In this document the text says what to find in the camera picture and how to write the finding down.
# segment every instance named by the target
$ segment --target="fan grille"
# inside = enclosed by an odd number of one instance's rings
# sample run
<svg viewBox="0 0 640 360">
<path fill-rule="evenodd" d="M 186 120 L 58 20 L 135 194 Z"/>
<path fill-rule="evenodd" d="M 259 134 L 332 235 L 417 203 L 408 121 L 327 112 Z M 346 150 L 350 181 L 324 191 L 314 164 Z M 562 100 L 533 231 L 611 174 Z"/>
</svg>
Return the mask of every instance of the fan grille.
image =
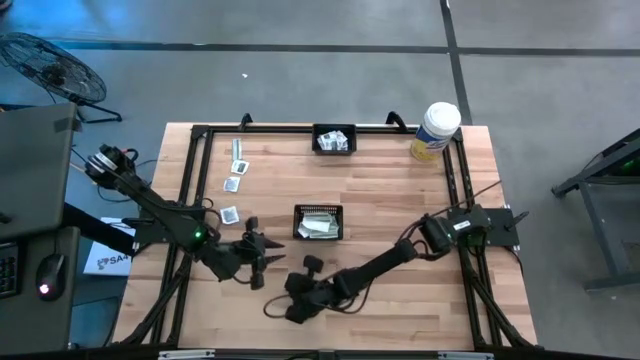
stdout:
<svg viewBox="0 0 640 360">
<path fill-rule="evenodd" d="M 95 104 L 107 96 L 104 81 L 91 68 L 35 36 L 9 33 L 0 37 L 0 55 L 25 77 L 69 101 Z"/>
</svg>

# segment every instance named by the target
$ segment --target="white canister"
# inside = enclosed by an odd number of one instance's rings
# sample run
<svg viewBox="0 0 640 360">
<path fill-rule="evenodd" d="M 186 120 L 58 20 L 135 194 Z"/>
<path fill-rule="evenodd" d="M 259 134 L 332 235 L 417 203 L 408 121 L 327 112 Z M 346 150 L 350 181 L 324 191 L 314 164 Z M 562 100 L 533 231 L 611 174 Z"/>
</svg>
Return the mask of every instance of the white canister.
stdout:
<svg viewBox="0 0 640 360">
<path fill-rule="evenodd" d="M 411 144 L 411 154 L 418 160 L 433 159 L 449 144 L 461 120 L 460 111 L 453 104 L 437 102 L 429 106 Z"/>
</svg>

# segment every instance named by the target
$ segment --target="black cable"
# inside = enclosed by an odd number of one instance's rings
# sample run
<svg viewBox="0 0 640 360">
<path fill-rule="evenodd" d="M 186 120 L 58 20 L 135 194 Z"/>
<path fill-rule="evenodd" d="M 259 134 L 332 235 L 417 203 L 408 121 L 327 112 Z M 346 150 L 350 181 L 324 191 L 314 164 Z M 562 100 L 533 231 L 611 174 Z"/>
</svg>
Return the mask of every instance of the black cable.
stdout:
<svg viewBox="0 0 640 360">
<path fill-rule="evenodd" d="M 265 315 L 266 317 L 271 318 L 271 319 L 282 319 L 282 318 L 284 318 L 284 314 L 282 314 L 282 315 L 273 315 L 273 314 L 269 314 L 269 312 L 267 311 L 267 308 L 268 308 L 268 307 L 269 307 L 269 305 L 271 305 L 274 301 L 278 301 L 278 300 L 280 300 L 280 299 L 285 299 L 285 298 L 288 298 L 288 297 L 289 297 L 289 295 L 288 295 L 288 294 L 284 294 L 284 295 L 276 296 L 276 297 L 274 297 L 273 299 L 271 299 L 271 300 L 267 301 L 267 302 L 264 304 L 264 306 L 262 307 L 262 312 L 264 313 L 264 315 Z"/>
<path fill-rule="evenodd" d="M 413 247 L 416 247 L 417 244 L 424 245 L 424 252 L 425 253 L 429 253 L 429 245 L 427 244 L 426 241 L 424 241 L 424 240 L 416 240 L 416 241 L 412 242 L 412 244 L 413 244 Z"/>
<path fill-rule="evenodd" d="M 482 243 L 479 246 L 467 247 L 469 253 L 473 255 L 473 257 L 478 257 L 478 255 L 484 255 L 487 249 L 487 233 L 482 234 Z"/>
<path fill-rule="evenodd" d="M 217 212 L 214 209 L 211 209 L 211 208 L 204 208 L 204 212 L 205 213 L 210 212 L 210 213 L 216 215 L 216 217 L 218 218 L 218 223 L 216 224 L 215 229 L 216 229 L 216 231 L 219 231 L 220 230 L 220 225 L 222 225 L 222 216 L 220 216 L 220 213 Z"/>
<path fill-rule="evenodd" d="M 76 153 L 76 155 L 80 156 L 80 154 L 78 154 L 73 148 L 71 148 L 71 150 L 73 150 Z M 144 166 L 146 164 L 150 164 L 152 162 L 157 162 L 157 161 L 158 161 L 158 159 L 152 159 L 152 160 L 143 161 L 140 164 L 137 164 L 136 167 L 140 168 L 141 166 Z M 131 200 L 131 198 L 125 198 L 125 199 L 110 199 L 110 198 L 107 198 L 104 195 L 102 195 L 102 193 L 100 192 L 100 188 L 101 188 L 100 185 L 96 186 L 96 189 L 97 189 L 97 192 L 98 192 L 98 196 L 100 197 L 100 199 L 102 199 L 102 200 L 104 200 L 106 202 L 110 202 L 110 203 L 114 203 L 114 204 L 121 204 L 121 203 L 129 202 L 129 201 L 133 201 L 133 200 Z"/>
<path fill-rule="evenodd" d="M 203 198 L 202 201 L 207 200 L 209 202 L 211 202 L 211 205 L 207 206 L 207 209 L 213 209 L 213 200 L 209 199 L 209 198 Z"/>
<path fill-rule="evenodd" d="M 102 193 L 100 192 L 100 189 L 102 189 L 102 186 L 97 185 L 96 189 L 98 191 L 98 196 L 100 197 L 100 199 L 102 199 L 104 201 L 107 201 L 107 202 L 110 202 L 110 203 L 115 203 L 115 204 L 132 201 L 131 199 L 109 199 L 109 198 L 104 197 L 102 195 Z"/>
<path fill-rule="evenodd" d="M 251 280 L 241 280 L 239 279 L 237 276 L 233 275 L 232 277 L 233 280 L 235 280 L 236 282 L 238 282 L 238 284 L 242 284 L 242 285 L 249 285 L 251 284 Z"/>
<path fill-rule="evenodd" d="M 518 261 L 518 265 L 520 265 L 520 273 L 524 275 L 524 267 L 522 266 L 522 260 L 520 260 L 520 255 L 518 255 L 518 253 L 516 253 L 511 247 L 509 246 L 505 246 L 504 247 L 505 250 L 507 250 L 508 252 L 510 252 L 511 254 L 513 254 L 513 256 L 516 258 L 516 260 Z"/>
<path fill-rule="evenodd" d="M 414 221 L 413 223 L 411 223 L 411 225 L 409 225 L 406 229 L 404 229 L 404 231 L 402 231 L 402 233 L 400 234 L 396 242 L 399 242 L 400 240 L 405 238 L 407 239 L 411 238 L 411 235 L 413 235 L 413 232 L 416 231 L 416 229 L 419 228 L 426 220 L 427 220 L 427 217 L 423 216 L 420 220 Z"/>
<path fill-rule="evenodd" d="M 344 309 L 341 309 L 338 312 L 341 312 L 343 314 L 357 314 L 360 312 L 360 310 L 362 310 L 362 308 L 364 308 L 364 304 L 367 303 L 367 299 L 369 298 L 369 291 L 371 290 L 371 285 L 373 285 L 373 280 L 371 280 L 371 282 L 369 283 L 369 286 L 367 286 L 367 290 L 364 292 L 364 298 L 362 299 L 362 302 L 360 303 L 360 306 L 358 306 L 357 309 L 355 310 L 347 310 L 349 309 L 349 307 L 351 307 L 351 305 L 353 305 L 353 301 L 351 302 L 351 304 L 349 306 L 347 306 Z"/>
<path fill-rule="evenodd" d="M 47 89 L 46 87 L 43 88 L 47 94 L 49 94 L 49 96 L 51 97 L 51 100 L 53 101 L 54 104 L 57 104 L 58 102 L 56 101 L 56 99 L 53 97 L 53 95 L 51 94 L 51 91 L 49 91 L 49 89 Z"/>
<path fill-rule="evenodd" d="M 87 163 L 87 160 L 85 160 L 85 158 L 82 155 L 80 155 L 80 153 L 76 151 L 76 149 L 71 147 L 71 151 L 73 151 L 73 153 L 76 154 L 76 156 L 78 156 L 85 164 Z"/>
<path fill-rule="evenodd" d="M 126 149 L 124 151 L 125 154 L 127 153 L 133 153 L 133 157 L 131 157 L 131 161 L 135 162 L 136 160 L 138 160 L 138 156 L 140 155 L 140 153 L 138 152 L 138 150 L 131 148 L 131 149 Z"/>
<path fill-rule="evenodd" d="M 356 298 L 353 298 L 353 299 L 349 300 L 349 303 L 348 303 L 348 304 L 346 304 L 346 305 L 344 305 L 344 306 L 340 306 L 340 305 L 339 305 L 338 307 L 339 307 L 339 308 L 341 308 L 341 309 L 348 309 L 348 308 L 350 308 L 351 306 L 353 306 L 353 304 L 355 304 L 355 302 L 356 302 Z"/>
<path fill-rule="evenodd" d="M 493 188 L 494 186 L 497 186 L 497 185 L 498 185 L 498 184 L 500 184 L 501 182 L 502 182 L 502 180 L 498 180 L 498 181 L 496 181 L 495 183 L 493 183 L 493 184 L 491 184 L 491 185 L 487 186 L 486 188 L 484 188 L 484 189 L 482 189 L 482 190 L 478 191 L 477 193 L 475 193 L 475 194 L 471 195 L 471 197 L 468 197 L 468 198 L 466 198 L 466 199 L 460 200 L 460 201 L 458 201 L 457 203 L 455 203 L 455 204 L 453 204 L 453 205 L 451 205 L 451 206 L 449 206 L 449 207 L 446 207 L 446 208 L 444 208 L 444 209 L 442 209 L 442 210 L 440 210 L 440 211 L 438 211 L 438 212 L 436 212 L 436 213 L 434 213 L 434 214 L 431 214 L 431 217 L 434 217 L 434 216 L 440 215 L 440 214 L 442 214 L 443 212 L 448 211 L 448 210 L 450 210 L 450 209 L 453 209 L 453 208 L 455 208 L 455 207 L 457 207 L 457 206 L 459 206 L 459 205 L 461 205 L 461 204 L 464 204 L 464 203 L 466 203 L 466 202 L 467 202 L 467 201 L 469 201 L 469 200 L 475 199 L 476 197 L 480 196 L 480 195 L 481 195 L 482 193 L 484 193 L 485 191 L 487 191 L 487 190 L 489 190 L 489 189 Z"/>
</svg>

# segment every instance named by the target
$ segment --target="black tray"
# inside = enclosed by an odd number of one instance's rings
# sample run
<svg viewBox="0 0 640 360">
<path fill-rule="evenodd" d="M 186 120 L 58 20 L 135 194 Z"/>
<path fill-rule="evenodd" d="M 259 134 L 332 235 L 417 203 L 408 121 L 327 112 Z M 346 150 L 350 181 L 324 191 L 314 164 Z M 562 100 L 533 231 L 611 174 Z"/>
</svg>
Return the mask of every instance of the black tray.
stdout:
<svg viewBox="0 0 640 360">
<path fill-rule="evenodd" d="M 338 237 L 329 239 L 310 239 L 304 238 L 302 235 L 300 235 L 300 233 L 298 233 L 298 226 L 300 226 L 304 214 L 310 213 L 327 213 L 334 215 L 339 226 Z M 296 239 L 313 241 L 342 240 L 342 229 L 342 205 L 296 205 L 293 208 L 293 237 Z"/>
</svg>

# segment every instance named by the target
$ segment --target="wooden table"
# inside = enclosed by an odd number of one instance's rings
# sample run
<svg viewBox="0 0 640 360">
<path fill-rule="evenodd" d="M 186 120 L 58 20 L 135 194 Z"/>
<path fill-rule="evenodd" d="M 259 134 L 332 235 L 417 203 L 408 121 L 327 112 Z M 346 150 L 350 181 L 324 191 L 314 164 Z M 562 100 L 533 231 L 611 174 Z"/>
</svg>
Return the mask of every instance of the wooden table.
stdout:
<svg viewBox="0 0 640 360">
<path fill-rule="evenodd" d="M 169 123 L 162 142 L 153 188 L 177 199 L 189 143 L 191 123 Z M 496 180 L 498 170 L 489 131 L 463 127 L 473 188 Z M 231 175 L 231 140 L 242 138 L 243 158 L 250 162 L 238 193 L 222 191 Z M 284 292 L 291 271 L 302 271 L 305 255 L 325 261 L 322 275 L 358 266 L 389 249 L 401 231 L 425 212 L 449 205 L 440 157 L 422 163 L 411 157 L 411 135 L 359 135 L 350 157 L 316 156 L 308 134 L 217 134 L 213 141 L 206 197 L 215 208 L 237 206 L 241 219 L 256 215 L 260 229 L 286 245 L 270 251 L 286 258 L 269 267 L 265 287 L 251 291 L 233 281 L 218 283 L 201 263 L 192 268 L 180 347 L 271 349 L 464 350 L 472 348 L 469 320 L 455 251 L 436 262 L 414 260 L 385 274 L 371 288 L 357 315 L 323 311 L 303 325 L 263 315 L 264 303 Z M 196 159 L 200 159 L 202 145 Z M 456 152 L 452 148 L 456 173 Z M 194 174 L 199 171 L 196 161 Z M 189 199 L 197 176 L 194 175 Z M 497 186 L 476 200 L 485 207 L 504 204 Z M 339 242 L 292 238 L 295 204 L 342 204 L 344 239 Z M 243 224 L 222 227 L 224 240 L 237 240 Z M 120 308 L 114 340 L 126 337 L 158 296 L 167 247 L 153 245 L 137 256 Z M 488 248 L 494 296 L 505 314 L 531 342 L 535 332 L 518 263 L 501 248 Z M 248 279 L 249 272 L 238 277 Z M 485 339 L 490 339 L 486 312 L 478 300 Z M 283 300 L 270 308 L 284 312 Z M 163 337 L 173 314 L 169 304 Z"/>
</svg>

